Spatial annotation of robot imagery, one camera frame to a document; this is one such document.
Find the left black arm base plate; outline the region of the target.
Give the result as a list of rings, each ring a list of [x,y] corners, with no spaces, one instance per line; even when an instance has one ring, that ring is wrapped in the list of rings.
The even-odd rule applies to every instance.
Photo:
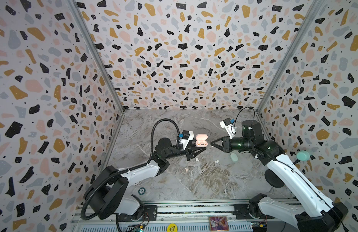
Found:
[[[133,215],[119,214],[120,222],[142,222],[142,221],[156,221],[157,219],[157,205],[147,205],[140,207]]]

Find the pink earbud case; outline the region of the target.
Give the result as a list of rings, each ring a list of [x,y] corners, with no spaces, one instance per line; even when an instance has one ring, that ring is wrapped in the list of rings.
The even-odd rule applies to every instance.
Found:
[[[196,139],[196,141],[195,141],[196,147],[205,148],[208,146],[208,142],[207,142],[208,135],[207,134],[204,134],[204,133],[197,134],[195,139]]]

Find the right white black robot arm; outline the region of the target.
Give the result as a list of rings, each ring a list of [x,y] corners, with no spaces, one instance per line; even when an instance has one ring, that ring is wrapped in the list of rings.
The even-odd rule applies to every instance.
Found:
[[[211,142],[211,146],[224,153],[238,151],[250,153],[268,169],[267,182],[275,187],[286,186],[297,198],[300,205],[293,206],[258,194],[249,200],[245,214],[259,219],[264,216],[277,218],[301,232],[334,232],[343,226],[348,213],[343,203],[335,203],[295,166],[282,147],[273,140],[265,140],[259,122],[242,122],[241,137],[236,137],[235,120],[227,118],[220,122],[228,136]]]

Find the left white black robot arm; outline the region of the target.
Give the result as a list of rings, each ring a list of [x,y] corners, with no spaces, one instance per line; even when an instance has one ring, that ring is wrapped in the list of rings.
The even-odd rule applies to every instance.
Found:
[[[106,219],[113,213],[133,216],[135,220],[140,219],[144,203],[136,195],[128,195],[126,190],[145,179],[163,174],[170,165],[170,158],[185,156],[187,160],[191,160],[208,146],[204,134],[199,134],[192,140],[180,137],[177,139],[175,145],[168,138],[160,139],[149,162],[126,169],[106,167],[83,197],[81,219]]]

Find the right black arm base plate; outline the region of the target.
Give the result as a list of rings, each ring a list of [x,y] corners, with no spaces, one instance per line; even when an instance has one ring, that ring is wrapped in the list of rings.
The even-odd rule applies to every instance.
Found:
[[[236,219],[274,219],[269,215],[264,215],[256,205],[234,204],[233,215]]]

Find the mint green earbud case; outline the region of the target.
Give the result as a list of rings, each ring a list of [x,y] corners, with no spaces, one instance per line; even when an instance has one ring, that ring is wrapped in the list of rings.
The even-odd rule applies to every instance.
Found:
[[[232,162],[237,162],[238,161],[238,156],[236,153],[231,153],[230,154],[230,159]]]

